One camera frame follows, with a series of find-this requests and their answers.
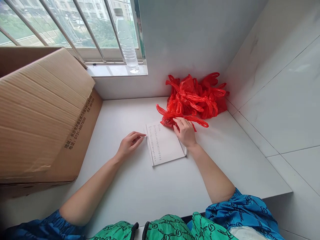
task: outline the right hand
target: right hand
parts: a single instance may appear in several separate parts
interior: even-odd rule
[[[173,125],[173,130],[180,142],[182,142],[182,144],[187,148],[196,145],[197,141],[192,122],[181,117],[174,118],[173,120],[177,123],[180,129],[179,131],[178,128]]]

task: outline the forearm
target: forearm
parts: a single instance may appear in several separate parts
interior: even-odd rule
[[[199,144],[188,148],[203,178],[212,203],[229,200],[235,192],[233,183]]]
[[[112,183],[122,164],[114,156],[106,162],[65,204],[59,209],[61,216],[76,226],[86,225],[97,208],[104,193]]]

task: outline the blue sleeve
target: blue sleeve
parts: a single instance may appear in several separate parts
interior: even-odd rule
[[[279,234],[278,223],[261,198],[243,195],[236,188],[228,200],[210,205],[206,218],[230,230],[232,227],[252,227],[268,239],[284,240]]]
[[[61,217],[59,210],[43,220],[10,227],[4,232],[4,239],[85,239],[84,227],[74,226]]]

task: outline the finger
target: finger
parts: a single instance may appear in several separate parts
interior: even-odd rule
[[[145,137],[146,135],[144,133],[134,133],[133,135],[129,136],[129,140],[133,141],[135,140],[137,137]]]
[[[134,149],[136,149],[137,147],[139,147],[139,145],[142,143],[143,139],[144,139],[144,138],[139,138],[139,140],[136,141],[136,143],[133,144],[130,148],[131,148],[132,150],[134,150]]]
[[[136,131],[133,131],[133,132],[129,133],[129,134],[127,135],[127,137],[130,137],[130,136],[132,136],[132,135],[135,134],[135,133],[137,133],[137,132],[136,132]]]
[[[173,125],[173,131],[177,136],[179,136],[180,132],[179,132],[179,130],[178,130],[176,125]]]
[[[182,124],[185,126],[185,127],[187,127],[188,126],[188,121],[185,119],[185,118],[178,118],[181,122],[182,122]]]
[[[142,138],[142,137],[137,137],[136,139],[134,139],[134,140],[132,141],[132,145],[135,144],[140,138]]]
[[[178,127],[180,128],[180,130],[183,128],[183,124],[182,122],[178,119],[178,118],[173,118],[173,120],[177,123]]]

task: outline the person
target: person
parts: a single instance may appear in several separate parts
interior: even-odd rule
[[[262,199],[242,195],[228,177],[197,143],[192,123],[184,118],[174,119],[174,132],[187,147],[203,178],[210,196],[204,214],[195,212],[192,220],[167,214],[147,222],[143,240],[199,239],[277,239],[276,220]],[[120,143],[116,155],[107,161],[59,210],[43,220],[33,220],[8,228],[5,239],[85,239],[84,227],[89,222],[102,196],[112,183],[123,162],[139,147],[146,135],[132,132]],[[120,221],[108,225],[92,239],[130,239],[135,237],[138,223]]]

